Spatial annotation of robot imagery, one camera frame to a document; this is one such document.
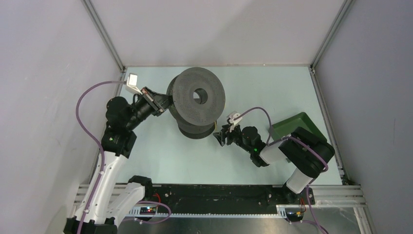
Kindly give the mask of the dark grey spool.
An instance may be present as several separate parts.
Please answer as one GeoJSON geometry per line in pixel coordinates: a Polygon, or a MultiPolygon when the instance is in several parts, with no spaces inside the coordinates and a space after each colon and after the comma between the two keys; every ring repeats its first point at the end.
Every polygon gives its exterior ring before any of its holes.
{"type": "Polygon", "coordinates": [[[210,70],[187,68],[168,85],[172,97],[169,110],[184,124],[206,126],[215,122],[225,107],[225,91],[221,81],[210,70]]]}
{"type": "Polygon", "coordinates": [[[217,121],[205,126],[190,124],[186,121],[177,121],[179,131],[190,139],[203,139],[211,135],[216,129],[217,121]]]}

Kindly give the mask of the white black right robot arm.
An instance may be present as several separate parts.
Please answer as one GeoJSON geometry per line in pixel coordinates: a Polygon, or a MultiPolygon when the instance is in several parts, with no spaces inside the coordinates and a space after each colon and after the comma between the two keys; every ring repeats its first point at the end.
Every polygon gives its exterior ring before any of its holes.
{"type": "Polygon", "coordinates": [[[288,159],[296,167],[283,185],[286,202],[295,204],[303,197],[303,190],[321,173],[328,170],[328,162],[335,150],[325,139],[310,131],[297,127],[292,133],[271,143],[261,139],[256,127],[227,124],[213,133],[221,146],[236,144],[250,154],[257,167],[266,167],[288,159]]]}

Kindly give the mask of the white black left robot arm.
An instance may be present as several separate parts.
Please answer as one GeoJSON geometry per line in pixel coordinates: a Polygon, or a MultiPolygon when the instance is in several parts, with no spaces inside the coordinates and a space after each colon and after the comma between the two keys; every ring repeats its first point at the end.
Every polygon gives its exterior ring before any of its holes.
{"type": "Polygon", "coordinates": [[[154,197],[148,177],[133,176],[123,192],[110,199],[121,169],[129,159],[137,139],[134,129],[150,115],[160,116],[171,106],[172,97],[144,87],[133,96],[132,103],[114,97],[106,105],[106,129],[97,141],[99,159],[91,184],[72,218],[64,227],[65,234],[115,234],[123,219],[139,201],[151,203],[154,197]]]}

